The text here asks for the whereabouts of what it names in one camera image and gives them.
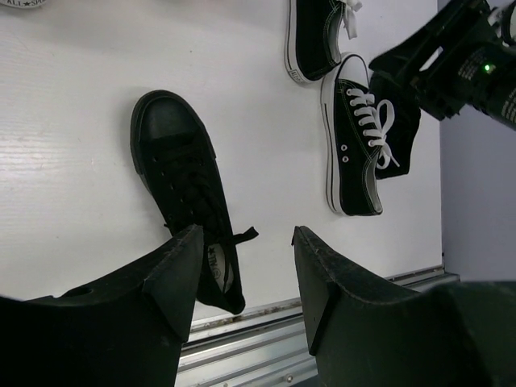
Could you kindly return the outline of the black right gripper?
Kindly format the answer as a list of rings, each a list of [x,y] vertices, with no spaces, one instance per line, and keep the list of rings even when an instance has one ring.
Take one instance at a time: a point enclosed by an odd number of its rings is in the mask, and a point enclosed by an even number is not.
[[[401,44],[374,58],[369,68],[414,95],[421,109],[438,119],[458,114],[467,98],[452,84],[467,50],[492,40],[486,1],[450,1]]]

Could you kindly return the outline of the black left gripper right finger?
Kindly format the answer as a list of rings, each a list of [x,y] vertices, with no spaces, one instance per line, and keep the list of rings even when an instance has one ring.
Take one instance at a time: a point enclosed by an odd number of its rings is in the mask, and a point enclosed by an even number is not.
[[[321,385],[514,385],[514,283],[417,292],[342,256],[308,227],[295,228],[292,244]]]

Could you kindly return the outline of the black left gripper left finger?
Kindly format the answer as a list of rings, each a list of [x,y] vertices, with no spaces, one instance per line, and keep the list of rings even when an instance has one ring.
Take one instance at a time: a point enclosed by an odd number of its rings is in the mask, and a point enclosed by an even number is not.
[[[174,385],[202,257],[202,229],[191,226],[58,298],[3,298],[2,385]]]

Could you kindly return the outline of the black sneaker white laces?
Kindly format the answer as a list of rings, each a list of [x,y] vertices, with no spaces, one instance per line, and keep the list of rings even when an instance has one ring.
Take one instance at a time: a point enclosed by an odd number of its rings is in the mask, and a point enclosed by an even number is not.
[[[285,68],[299,84],[318,81],[341,61],[339,29],[357,37],[361,1],[292,0],[288,2]]]
[[[369,90],[364,59],[341,54],[341,63],[322,80],[322,120],[327,134],[327,202],[336,213],[375,216],[383,212],[376,171],[398,166],[387,135],[393,103]]]

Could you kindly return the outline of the orange sneaker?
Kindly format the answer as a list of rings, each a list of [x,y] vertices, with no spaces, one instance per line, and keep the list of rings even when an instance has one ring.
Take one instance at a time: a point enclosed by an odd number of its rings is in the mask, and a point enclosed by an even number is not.
[[[0,0],[2,6],[23,10],[39,8],[47,2],[47,0]]]

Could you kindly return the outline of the all black sneaker right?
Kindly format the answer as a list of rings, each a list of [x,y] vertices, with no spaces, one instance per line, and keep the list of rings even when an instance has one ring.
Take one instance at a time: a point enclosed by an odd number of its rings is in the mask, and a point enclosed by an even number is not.
[[[377,124],[385,142],[376,177],[406,175],[410,171],[412,147],[421,119],[418,101],[411,92],[401,90],[378,73],[372,74],[369,91],[375,97]]]

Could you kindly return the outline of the all black sneaker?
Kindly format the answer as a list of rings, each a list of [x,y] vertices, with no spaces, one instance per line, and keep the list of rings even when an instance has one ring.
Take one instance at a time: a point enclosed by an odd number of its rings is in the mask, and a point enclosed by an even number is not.
[[[182,97],[153,90],[131,116],[131,157],[171,234],[203,229],[197,300],[231,314],[245,307],[236,247],[258,236],[232,230],[216,154],[202,120]]]
[[[369,91],[375,97],[377,124],[385,142],[376,177],[406,175],[410,171],[412,147],[421,119],[418,101],[411,92],[401,90],[378,73],[372,74]]]

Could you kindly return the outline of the all black sneaker center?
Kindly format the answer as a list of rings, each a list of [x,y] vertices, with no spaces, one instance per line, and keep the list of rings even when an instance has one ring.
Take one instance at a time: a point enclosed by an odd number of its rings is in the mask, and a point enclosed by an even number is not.
[[[153,90],[131,116],[131,157],[171,234],[203,229],[197,300],[231,314],[245,307],[236,247],[258,236],[232,230],[216,154],[202,120],[182,97]]]

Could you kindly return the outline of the aluminium rail base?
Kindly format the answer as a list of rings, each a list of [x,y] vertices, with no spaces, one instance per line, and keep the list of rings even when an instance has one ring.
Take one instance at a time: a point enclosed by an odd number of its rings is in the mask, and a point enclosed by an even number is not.
[[[289,269],[274,283],[280,297],[233,315],[197,304],[181,351],[177,386],[316,386],[302,303]]]

